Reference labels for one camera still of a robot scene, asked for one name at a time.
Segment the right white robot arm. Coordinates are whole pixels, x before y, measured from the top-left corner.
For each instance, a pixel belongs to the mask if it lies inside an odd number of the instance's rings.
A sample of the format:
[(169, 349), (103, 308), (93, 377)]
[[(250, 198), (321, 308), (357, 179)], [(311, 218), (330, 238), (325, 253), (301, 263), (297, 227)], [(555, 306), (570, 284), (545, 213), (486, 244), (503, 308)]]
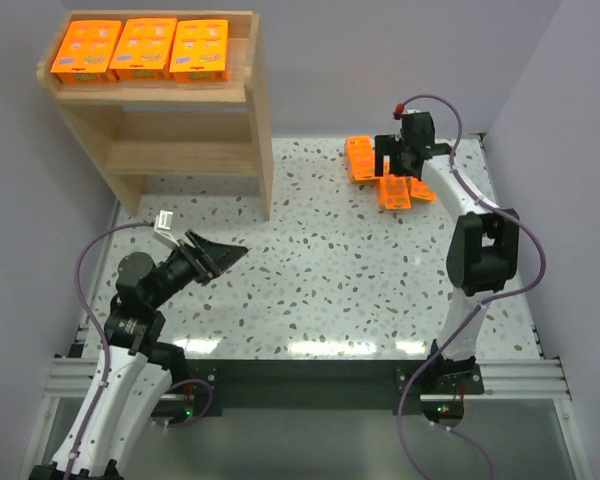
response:
[(435, 141), (428, 112), (409, 113), (399, 105), (393, 117), (400, 122), (399, 133), (374, 138), (374, 173), (424, 182), (455, 222), (446, 257), (453, 286), (449, 310), (427, 360), (405, 385), (426, 392), (473, 375), (487, 299), (501, 292), (517, 271), (519, 217), (486, 199), (455, 164), (454, 148)]

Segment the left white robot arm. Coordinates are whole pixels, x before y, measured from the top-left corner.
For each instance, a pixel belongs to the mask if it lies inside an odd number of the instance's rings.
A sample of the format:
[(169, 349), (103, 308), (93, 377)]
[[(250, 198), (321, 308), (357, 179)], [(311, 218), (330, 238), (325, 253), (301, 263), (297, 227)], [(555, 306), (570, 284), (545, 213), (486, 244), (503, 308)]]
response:
[(120, 479), (130, 453), (161, 397), (193, 383), (181, 347), (163, 343), (160, 308), (190, 283), (206, 285), (248, 252), (247, 247), (187, 231), (157, 263), (132, 252), (119, 263), (116, 294), (104, 323), (94, 376), (64, 441), (33, 479)]

